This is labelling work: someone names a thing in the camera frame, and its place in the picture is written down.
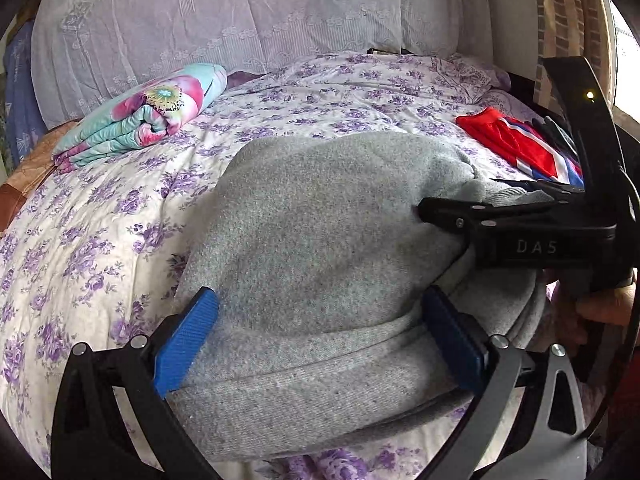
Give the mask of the right hand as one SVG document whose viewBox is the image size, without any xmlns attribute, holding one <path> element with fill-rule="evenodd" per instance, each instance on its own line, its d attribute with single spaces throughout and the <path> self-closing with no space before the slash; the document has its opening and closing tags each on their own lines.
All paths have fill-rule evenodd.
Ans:
<svg viewBox="0 0 640 480">
<path fill-rule="evenodd" d="M 574 298 L 564 290 L 558 272 L 546 271 L 544 277 L 548 284 L 555 284 L 551 295 L 551 339 L 562 344 L 570 356 L 574 356 L 578 348 L 588 341 L 585 322 L 628 327 L 636 292 L 637 269 L 634 269 L 629 285 L 590 292 L 580 298 Z"/>
</svg>

